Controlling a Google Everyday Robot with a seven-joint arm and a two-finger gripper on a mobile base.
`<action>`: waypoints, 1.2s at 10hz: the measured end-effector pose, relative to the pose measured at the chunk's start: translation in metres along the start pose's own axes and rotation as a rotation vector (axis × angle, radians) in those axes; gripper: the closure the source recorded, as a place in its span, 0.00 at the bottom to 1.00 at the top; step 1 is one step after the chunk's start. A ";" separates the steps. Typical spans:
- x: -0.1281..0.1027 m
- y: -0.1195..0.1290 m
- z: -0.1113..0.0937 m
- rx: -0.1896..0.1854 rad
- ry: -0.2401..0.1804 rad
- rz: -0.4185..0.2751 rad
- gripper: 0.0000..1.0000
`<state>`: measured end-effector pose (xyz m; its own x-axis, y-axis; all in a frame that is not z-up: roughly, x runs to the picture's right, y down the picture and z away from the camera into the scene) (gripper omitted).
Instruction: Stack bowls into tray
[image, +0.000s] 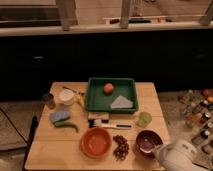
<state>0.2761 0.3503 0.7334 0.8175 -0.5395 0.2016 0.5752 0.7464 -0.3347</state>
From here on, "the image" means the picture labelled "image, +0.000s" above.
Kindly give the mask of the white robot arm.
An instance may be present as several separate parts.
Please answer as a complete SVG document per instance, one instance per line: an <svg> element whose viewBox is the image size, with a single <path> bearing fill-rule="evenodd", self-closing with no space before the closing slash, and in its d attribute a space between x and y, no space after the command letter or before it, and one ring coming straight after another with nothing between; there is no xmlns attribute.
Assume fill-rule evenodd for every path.
<svg viewBox="0 0 213 171"><path fill-rule="evenodd" d="M185 140L158 145L153 153L160 165L167 171L204 171L193 163L197 150Z"/></svg>

